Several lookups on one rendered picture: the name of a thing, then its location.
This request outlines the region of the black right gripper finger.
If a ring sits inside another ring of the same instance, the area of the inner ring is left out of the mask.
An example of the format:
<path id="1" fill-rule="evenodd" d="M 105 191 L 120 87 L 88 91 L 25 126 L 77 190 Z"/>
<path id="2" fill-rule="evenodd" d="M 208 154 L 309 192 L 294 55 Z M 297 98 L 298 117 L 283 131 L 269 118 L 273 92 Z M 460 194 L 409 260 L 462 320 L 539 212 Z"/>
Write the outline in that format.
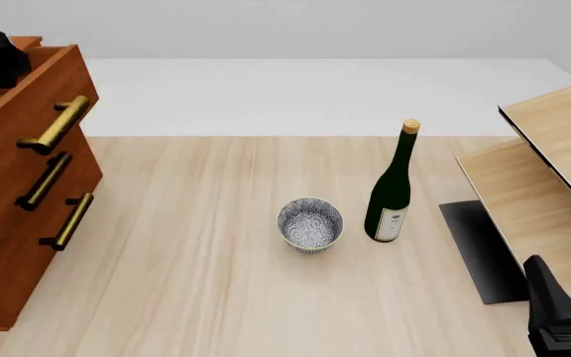
<path id="1" fill-rule="evenodd" d="M 559 285 L 539 255 L 523 263 L 528 284 L 528 329 L 571 327 L 571 297 Z"/>

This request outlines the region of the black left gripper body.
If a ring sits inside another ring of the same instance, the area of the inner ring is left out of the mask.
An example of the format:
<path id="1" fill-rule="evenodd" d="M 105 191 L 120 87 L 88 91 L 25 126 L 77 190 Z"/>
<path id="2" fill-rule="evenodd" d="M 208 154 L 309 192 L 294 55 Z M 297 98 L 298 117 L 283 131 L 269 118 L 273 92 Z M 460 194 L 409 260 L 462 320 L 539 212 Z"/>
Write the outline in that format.
<path id="1" fill-rule="evenodd" d="M 14 46 L 0 47 L 0 89 L 14 88 L 18 78 L 31 70 L 29 56 Z"/>

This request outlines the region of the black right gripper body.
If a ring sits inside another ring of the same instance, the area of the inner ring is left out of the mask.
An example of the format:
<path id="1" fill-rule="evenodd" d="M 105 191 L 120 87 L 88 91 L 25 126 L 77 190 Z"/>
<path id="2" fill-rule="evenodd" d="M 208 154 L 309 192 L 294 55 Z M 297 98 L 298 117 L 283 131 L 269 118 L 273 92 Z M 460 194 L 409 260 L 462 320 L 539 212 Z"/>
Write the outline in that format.
<path id="1" fill-rule="evenodd" d="M 536 357 L 571 357 L 571 326 L 530 325 L 528 340 Z"/>

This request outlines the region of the pale wooden two-tier shelf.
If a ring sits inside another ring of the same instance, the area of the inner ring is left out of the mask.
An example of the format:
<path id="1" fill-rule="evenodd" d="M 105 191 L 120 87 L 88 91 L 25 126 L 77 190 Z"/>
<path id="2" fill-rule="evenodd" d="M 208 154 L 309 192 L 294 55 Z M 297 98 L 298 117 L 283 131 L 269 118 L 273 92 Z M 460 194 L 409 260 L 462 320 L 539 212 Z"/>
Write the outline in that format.
<path id="1" fill-rule="evenodd" d="M 571 297 L 571 86 L 499 112 L 517 139 L 455 159 L 516 262 L 540 255 Z"/>

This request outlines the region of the dark green wine bottle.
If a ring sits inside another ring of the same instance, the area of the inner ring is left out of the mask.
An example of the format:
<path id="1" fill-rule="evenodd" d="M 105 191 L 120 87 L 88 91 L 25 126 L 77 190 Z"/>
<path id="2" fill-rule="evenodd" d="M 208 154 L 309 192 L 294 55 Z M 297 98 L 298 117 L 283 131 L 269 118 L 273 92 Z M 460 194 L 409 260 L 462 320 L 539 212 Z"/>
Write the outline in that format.
<path id="1" fill-rule="evenodd" d="M 410 203 L 408 169 L 416 137 L 415 131 L 400 131 L 392 162 L 372 189 L 364 221 L 372 240 L 387 243 L 400 235 Z"/>

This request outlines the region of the blue white patterned bowl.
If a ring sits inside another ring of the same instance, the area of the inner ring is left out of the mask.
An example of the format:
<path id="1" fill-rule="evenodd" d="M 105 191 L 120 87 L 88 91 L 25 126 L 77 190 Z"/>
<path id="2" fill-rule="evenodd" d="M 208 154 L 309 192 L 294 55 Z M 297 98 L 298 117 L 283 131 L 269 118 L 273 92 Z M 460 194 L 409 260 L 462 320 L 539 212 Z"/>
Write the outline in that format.
<path id="1" fill-rule="evenodd" d="M 340 240 L 344 220 L 339 210 L 321 198 L 297 198 L 278 213 L 277 228 L 296 252 L 315 255 Z"/>

